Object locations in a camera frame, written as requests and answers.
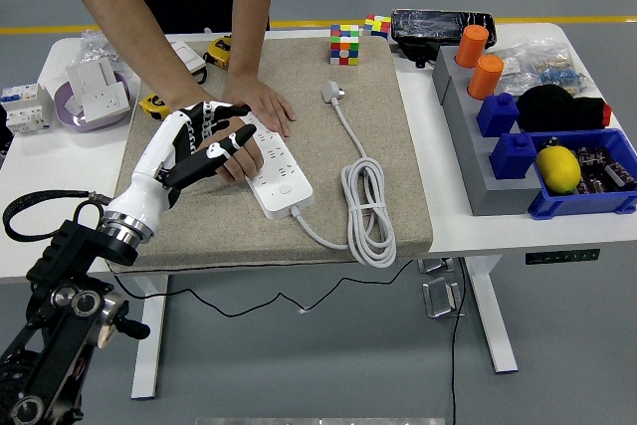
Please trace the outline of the person's right hand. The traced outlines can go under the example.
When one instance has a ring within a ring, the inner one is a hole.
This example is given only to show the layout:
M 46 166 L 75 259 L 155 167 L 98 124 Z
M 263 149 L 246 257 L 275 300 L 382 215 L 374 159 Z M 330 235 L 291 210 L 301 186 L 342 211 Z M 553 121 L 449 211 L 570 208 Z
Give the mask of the person's right hand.
M 216 131 L 210 137 L 204 139 L 199 149 L 205 149 L 214 142 L 221 141 L 232 132 L 239 130 L 245 124 L 238 117 L 229 119 L 229 125 Z M 240 183 L 246 177 L 253 178 L 263 166 L 263 157 L 256 141 L 251 138 L 246 144 L 235 152 L 221 167 L 216 170 L 217 175 L 228 184 Z

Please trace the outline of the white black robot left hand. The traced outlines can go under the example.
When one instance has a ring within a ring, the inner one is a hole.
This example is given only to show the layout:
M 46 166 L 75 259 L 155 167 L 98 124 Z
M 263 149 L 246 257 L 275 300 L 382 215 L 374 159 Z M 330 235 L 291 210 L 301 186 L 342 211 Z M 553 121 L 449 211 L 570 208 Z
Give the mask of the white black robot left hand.
M 106 208 L 103 228 L 148 242 L 158 232 L 160 215 L 172 208 L 180 192 L 214 176 L 251 139 L 256 127 L 245 123 L 206 147 L 201 144 L 226 128 L 230 118 L 250 112 L 248 106 L 202 102 L 169 114 L 133 169 L 128 188 Z

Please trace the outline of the person's left hand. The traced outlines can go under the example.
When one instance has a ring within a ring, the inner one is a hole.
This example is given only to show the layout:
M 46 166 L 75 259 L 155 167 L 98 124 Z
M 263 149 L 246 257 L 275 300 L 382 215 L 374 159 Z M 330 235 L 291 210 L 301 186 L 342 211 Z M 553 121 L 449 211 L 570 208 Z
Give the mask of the person's left hand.
M 278 92 L 250 75 L 233 76 L 222 97 L 229 104 L 246 105 L 270 131 L 290 136 L 289 122 L 296 120 L 292 106 Z

